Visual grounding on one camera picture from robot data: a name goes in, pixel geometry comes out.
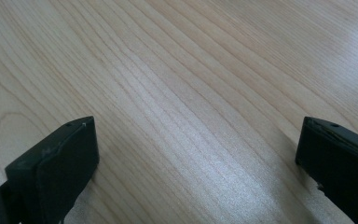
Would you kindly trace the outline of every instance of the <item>light wood surface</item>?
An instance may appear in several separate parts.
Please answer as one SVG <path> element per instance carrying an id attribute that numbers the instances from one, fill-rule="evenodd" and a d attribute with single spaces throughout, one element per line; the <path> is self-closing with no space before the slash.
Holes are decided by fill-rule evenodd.
<path id="1" fill-rule="evenodd" d="M 358 133 L 358 1 L 0 1 L 0 184 L 88 115 L 66 223 L 351 223 L 294 157 L 304 116 Z"/>

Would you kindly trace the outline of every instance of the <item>wood grain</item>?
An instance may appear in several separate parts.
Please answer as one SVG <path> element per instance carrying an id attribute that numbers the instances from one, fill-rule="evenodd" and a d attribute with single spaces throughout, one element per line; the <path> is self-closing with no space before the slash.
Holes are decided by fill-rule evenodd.
<path id="1" fill-rule="evenodd" d="M 294 157 L 305 116 L 358 133 L 358 1 L 0 0 L 0 184 L 87 115 L 67 223 L 351 223 Z"/>

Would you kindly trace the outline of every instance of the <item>tabletop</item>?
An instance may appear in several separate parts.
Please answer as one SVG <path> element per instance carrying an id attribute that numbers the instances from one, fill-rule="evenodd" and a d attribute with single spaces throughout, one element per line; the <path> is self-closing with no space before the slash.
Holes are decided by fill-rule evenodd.
<path id="1" fill-rule="evenodd" d="M 0 184 L 86 116 L 65 223 L 351 223 L 295 155 L 305 116 L 358 133 L 358 1 L 0 0 Z"/>

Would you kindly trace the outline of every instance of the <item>wooden table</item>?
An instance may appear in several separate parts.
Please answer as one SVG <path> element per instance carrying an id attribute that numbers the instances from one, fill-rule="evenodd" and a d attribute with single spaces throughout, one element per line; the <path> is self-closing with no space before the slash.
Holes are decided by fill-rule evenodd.
<path id="1" fill-rule="evenodd" d="M 305 116 L 358 133 L 358 1 L 0 1 L 0 184 L 87 115 L 66 223 L 351 223 L 294 157 Z"/>

